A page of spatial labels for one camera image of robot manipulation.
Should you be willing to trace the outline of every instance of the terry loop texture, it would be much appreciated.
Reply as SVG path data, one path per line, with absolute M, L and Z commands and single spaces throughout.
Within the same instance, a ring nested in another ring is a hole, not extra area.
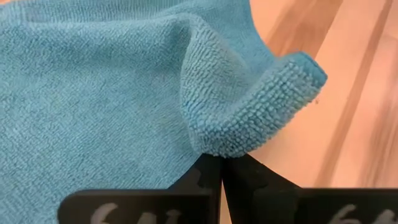
M 31 0 L 0 8 L 0 223 L 56 223 L 81 189 L 159 189 L 242 156 L 326 75 L 275 58 L 248 0 Z

